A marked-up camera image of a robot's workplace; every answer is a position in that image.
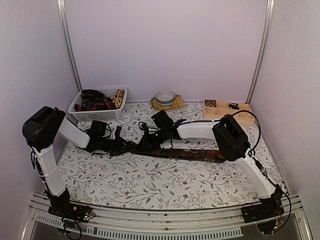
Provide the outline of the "brown green patterned tie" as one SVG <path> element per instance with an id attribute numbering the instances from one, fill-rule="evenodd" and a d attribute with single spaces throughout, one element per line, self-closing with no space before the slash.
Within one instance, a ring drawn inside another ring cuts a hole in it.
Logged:
<path id="1" fill-rule="evenodd" d="M 131 149 L 126 150 L 126 153 L 135 155 L 163 158 L 163 159 L 177 159 L 189 161 L 201 161 L 211 163 L 224 163 L 226 159 L 221 155 L 219 150 L 206 149 L 181 149 L 181 148 L 161 148 L 161 149 Z"/>

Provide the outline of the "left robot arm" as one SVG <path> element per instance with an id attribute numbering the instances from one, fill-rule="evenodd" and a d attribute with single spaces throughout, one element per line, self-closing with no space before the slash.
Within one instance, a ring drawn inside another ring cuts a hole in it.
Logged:
<path id="1" fill-rule="evenodd" d="M 44 183 L 49 198 L 49 211 L 63 217 L 92 212 L 90 206 L 71 203 L 68 188 L 58 170 L 55 148 L 71 143 L 88 153 L 102 152 L 111 156 L 129 152 L 131 146 L 120 136 L 121 127 L 111 130 L 106 122 L 94 120 L 88 130 L 80 129 L 66 113 L 57 107 L 44 106 L 22 127 L 22 135 L 31 150 L 32 164 Z"/>

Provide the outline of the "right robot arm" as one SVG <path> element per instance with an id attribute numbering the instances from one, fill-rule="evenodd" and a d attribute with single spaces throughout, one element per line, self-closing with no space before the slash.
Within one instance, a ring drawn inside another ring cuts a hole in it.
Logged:
<path id="1" fill-rule="evenodd" d="M 284 214 L 281 202 L 284 191 L 271 180 L 266 168 L 255 158 L 255 149 L 251 147 L 247 134 L 232 114 L 216 120 L 187 122 L 185 119 L 173 121 L 162 110 L 153 115 L 152 120 L 158 128 L 157 131 L 150 131 L 144 122 L 139 124 L 143 136 L 135 148 L 137 154 L 214 163 L 232 162 L 254 185 L 260 201 L 257 205 L 242 207 L 244 221 L 248 223 Z M 194 138 L 213 139 L 218 149 L 161 148 L 161 144 L 167 140 Z"/>

